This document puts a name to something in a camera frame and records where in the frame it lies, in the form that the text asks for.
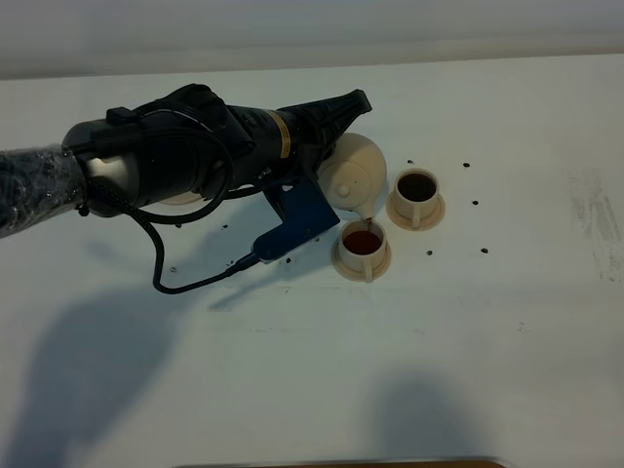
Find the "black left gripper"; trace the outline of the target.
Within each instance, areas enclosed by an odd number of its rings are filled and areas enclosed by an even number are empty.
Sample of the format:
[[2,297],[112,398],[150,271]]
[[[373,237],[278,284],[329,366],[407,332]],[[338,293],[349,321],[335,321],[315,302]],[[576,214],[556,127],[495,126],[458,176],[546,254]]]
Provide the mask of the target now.
[[362,90],[303,104],[282,107],[290,138],[289,155],[282,161],[282,183],[317,178],[322,163],[332,156],[337,140],[360,116],[371,112],[371,104]]

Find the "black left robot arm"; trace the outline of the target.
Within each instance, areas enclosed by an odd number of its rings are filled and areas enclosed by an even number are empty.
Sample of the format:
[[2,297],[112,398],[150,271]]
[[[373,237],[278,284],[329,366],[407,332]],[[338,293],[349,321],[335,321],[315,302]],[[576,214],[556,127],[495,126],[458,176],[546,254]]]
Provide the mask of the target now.
[[146,219],[182,225],[256,193],[282,212],[279,189],[315,180],[338,140],[370,111],[361,90],[269,110],[227,104],[198,84],[134,109],[111,108],[59,143],[2,152],[1,233],[71,210],[113,217],[118,201],[144,212],[186,193],[205,206]]

